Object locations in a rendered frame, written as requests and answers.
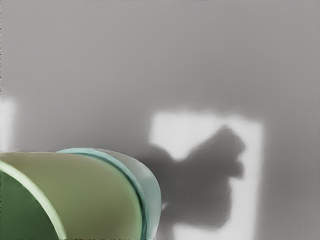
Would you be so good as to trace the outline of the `teal cup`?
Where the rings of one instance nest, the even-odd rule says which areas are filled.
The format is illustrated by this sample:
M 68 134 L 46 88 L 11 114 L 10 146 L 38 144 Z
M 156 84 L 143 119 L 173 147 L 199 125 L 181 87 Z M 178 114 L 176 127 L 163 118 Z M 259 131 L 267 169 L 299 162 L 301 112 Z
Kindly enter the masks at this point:
M 59 150 L 63 154 L 92 157 L 111 164 L 121 171 L 136 191 L 142 213 L 141 240 L 156 240 L 162 213 L 162 194 L 157 178 L 138 159 L 117 151 L 90 147 L 73 147 Z

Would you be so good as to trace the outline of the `pale green cup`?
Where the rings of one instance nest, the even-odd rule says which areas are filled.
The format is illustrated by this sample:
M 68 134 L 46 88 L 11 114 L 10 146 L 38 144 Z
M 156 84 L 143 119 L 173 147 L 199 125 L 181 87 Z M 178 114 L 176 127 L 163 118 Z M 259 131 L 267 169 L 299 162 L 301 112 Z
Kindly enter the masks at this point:
M 0 240 L 141 240 L 132 184 L 114 166 L 67 153 L 0 154 Z

